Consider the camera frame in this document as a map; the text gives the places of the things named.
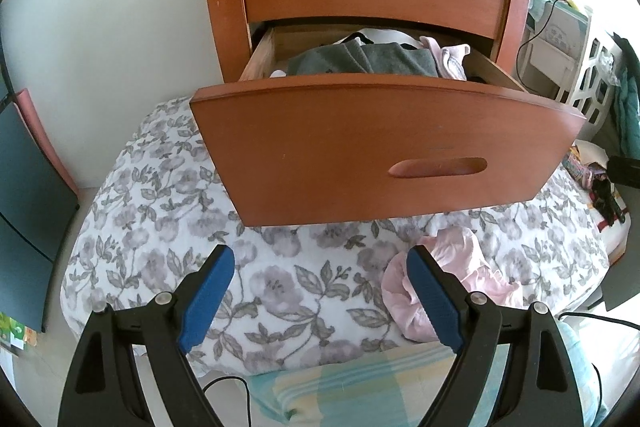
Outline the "pink garment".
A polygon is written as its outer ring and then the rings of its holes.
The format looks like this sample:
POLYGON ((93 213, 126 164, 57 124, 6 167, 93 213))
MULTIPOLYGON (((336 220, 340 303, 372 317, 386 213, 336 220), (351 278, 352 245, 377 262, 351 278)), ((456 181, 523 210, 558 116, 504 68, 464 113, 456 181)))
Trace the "pink garment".
POLYGON ((412 251, 393 257, 381 281, 383 303, 401 334, 417 343, 459 332, 456 301, 476 291, 498 306, 521 308, 524 291, 519 283, 491 268, 480 241, 469 228, 451 227, 419 239, 412 251))

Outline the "pink striped sock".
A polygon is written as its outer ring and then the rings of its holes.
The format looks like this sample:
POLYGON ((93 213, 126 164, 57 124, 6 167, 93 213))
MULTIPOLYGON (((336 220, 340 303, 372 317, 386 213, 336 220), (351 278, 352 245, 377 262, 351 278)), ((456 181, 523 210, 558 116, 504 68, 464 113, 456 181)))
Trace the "pink striped sock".
POLYGON ((468 44, 440 46, 435 38, 427 36, 421 36, 420 43, 425 49, 431 51, 440 77, 466 81, 463 61, 471 53, 471 47, 468 44))

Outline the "grey garment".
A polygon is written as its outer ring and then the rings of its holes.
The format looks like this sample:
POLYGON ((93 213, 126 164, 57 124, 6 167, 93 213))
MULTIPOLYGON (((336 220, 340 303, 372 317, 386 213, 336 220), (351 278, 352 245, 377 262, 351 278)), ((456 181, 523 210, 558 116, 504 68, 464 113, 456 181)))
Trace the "grey garment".
POLYGON ((432 52, 410 44, 350 40, 318 46, 288 60, 286 75, 380 74, 438 77, 432 52))

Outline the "teal yellow plaid blanket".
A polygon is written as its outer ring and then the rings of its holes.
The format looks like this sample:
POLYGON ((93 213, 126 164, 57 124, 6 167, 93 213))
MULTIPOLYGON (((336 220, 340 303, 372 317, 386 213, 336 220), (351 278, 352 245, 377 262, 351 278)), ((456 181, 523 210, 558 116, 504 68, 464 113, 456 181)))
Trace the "teal yellow plaid blanket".
MULTIPOLYGON (((577 334, 559 324, 582 403, 584 426, 608 416, 597 371, 577 334)), ((470 426, 486 426, 494 408, 509 348, 497 347, 470 426)), ((247 377, 262 415, 285 426, 416 426, 439 392, 454 354, 440 343, 370 353, 340 364, 247 377)))

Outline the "floral bed sheet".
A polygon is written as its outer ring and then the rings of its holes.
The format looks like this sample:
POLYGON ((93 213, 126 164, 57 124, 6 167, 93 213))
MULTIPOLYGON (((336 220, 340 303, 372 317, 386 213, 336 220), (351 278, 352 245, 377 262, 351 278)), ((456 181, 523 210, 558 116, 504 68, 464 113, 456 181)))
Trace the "floral bed sheet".
POLYGON ((173 291, 217 246, 233 279, 194 372, 252 375, 344 362, 402 346, 381 291, 390 261, 423 237, 461 244, 524 307, 577 308, 610 262, 596 213, 564 168, 528 202, 410 218, 249 227, 210 159, 189 101, 158 104, 96 194, 63 275, 60 303, 80 333, 90 313, 173 291))

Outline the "dark blue cabinet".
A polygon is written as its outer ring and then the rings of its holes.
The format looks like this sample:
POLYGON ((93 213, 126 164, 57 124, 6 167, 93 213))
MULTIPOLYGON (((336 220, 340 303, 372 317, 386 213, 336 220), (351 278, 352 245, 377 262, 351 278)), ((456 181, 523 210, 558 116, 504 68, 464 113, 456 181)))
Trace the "dark blue cabinet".
POLYGON ((1 109, 0 169, 1 311, 42 332, 50 280, 78 197, 13 102, 1 109))

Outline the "black toy on towel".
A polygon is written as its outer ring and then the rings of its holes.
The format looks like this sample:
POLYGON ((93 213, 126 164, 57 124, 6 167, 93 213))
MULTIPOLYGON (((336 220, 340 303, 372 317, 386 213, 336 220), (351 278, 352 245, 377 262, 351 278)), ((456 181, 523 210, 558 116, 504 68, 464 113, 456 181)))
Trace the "black toy on towel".
POLYGON ((596 208, 612 227, 615 221, 626 222, 625 213, 617 204, 612 190, 611 181, 607 176, 596 176, 591 185, 591 196, 594 208, 596 208))

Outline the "colourful toy pile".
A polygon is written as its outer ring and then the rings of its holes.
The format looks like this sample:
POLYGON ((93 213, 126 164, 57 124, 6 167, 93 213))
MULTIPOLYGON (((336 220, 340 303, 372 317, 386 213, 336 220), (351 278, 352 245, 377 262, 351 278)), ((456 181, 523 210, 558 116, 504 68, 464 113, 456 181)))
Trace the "colourful toy pile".
POLYGON ((584 190, 590 191, 594 179, 606 173, 608 154, 599 145, 576 140, 563 157, 562 165, 584 190))

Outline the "teal hanging garment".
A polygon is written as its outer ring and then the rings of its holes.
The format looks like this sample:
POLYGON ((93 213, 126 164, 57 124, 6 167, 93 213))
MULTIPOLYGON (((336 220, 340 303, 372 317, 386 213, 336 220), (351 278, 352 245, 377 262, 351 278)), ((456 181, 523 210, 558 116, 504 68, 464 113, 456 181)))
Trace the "teal hanging garment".
POLYGON ((613 104, 620 153, 628 158, 639 159, 639 59, 626 38, 613 34, 613 40, 623 52, 623 66, 618 76, 620 87, 613 104))

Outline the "pink foam mat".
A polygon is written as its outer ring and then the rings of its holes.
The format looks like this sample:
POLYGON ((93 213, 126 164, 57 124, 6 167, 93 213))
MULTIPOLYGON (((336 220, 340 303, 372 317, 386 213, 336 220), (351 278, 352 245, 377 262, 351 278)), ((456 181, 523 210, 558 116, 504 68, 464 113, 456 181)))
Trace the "pink foam mat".
POLYGON ((21 116, 25 121, 30 134, 40 147, 40 150, 43 151, 44 156, 47 157, 47 160, 50 161, 51 165, 66 185, 74 192, 75 195, 79 195, 79 188, 75 180, 64 166, 61 158, 58 157, 58 154, 55 152, 55 148, 47 135, 47 131, 44 130, 29 91, 27 89, 22 89, 17 92, 15 98, 16 105, 20 110, 21 116))

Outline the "white dollhouse shelf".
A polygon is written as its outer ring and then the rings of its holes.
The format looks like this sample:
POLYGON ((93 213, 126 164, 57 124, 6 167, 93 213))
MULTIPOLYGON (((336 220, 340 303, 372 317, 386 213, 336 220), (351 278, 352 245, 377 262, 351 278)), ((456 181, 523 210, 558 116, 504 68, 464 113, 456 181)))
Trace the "white dollhouse shelf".
POLYGON ((515 78, 533 94, 578 109, 586 118, 580 139, 603 126, 622 66, 622 50, 590 9, 529 0, 515 78))

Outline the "white garment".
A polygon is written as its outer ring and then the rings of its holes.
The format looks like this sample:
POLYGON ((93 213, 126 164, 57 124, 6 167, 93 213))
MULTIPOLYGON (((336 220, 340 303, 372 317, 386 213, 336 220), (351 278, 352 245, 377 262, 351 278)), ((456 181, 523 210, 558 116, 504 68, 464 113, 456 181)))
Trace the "white garment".
MULTIPOLYGON (((352 32, 347 37, 332 44, 343 43, 350 40, 356 40, 360 44, 397 42, 397 43, 403 43, 403 44, 410 44, 410 46, 415 46, 416 48, 424 48, 424 46, 422 46, 422 44, 418 40, 410 37, 409 35, 405 34, 402 31, 393 30, 393 29, 374 29, 374 28, 362 28, 358 31, 352 32)), ((270 74, 270 78, 282 78, 287 76, 286 66, 288 66, 288 63, 286 63, 285 68, 275 69, 270 74)))

